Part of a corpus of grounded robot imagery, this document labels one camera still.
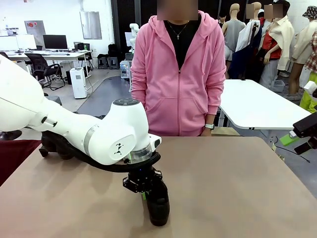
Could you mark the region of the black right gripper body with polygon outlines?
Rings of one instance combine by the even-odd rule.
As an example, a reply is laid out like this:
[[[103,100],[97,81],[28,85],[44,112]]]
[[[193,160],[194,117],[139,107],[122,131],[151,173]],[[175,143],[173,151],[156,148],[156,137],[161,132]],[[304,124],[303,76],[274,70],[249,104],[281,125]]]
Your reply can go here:
[[[293,124],[293,131],[299,138],[317,136],[317,112]]]

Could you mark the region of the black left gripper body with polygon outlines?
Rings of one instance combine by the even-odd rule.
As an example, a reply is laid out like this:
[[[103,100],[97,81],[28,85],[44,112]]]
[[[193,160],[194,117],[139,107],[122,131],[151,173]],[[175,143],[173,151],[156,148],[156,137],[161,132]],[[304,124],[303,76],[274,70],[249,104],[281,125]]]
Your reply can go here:
[[[145,183],[145,190],[151,191],[153,187],[154,168],[137,169],[128,173],[130,178],[141,179]]]

